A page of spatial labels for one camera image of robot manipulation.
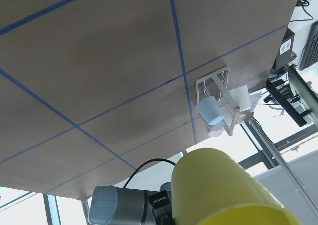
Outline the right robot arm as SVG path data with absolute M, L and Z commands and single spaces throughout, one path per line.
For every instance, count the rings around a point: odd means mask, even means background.
M 173 225 L 171 183 L 159 191 L 97 186 L 88 221 L 92 225 Z

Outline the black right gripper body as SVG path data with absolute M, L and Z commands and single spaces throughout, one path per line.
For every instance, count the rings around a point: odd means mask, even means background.
M 175 225 L 172 216 L 171 192 L 162 190 L 148 196 L 157 225 Z

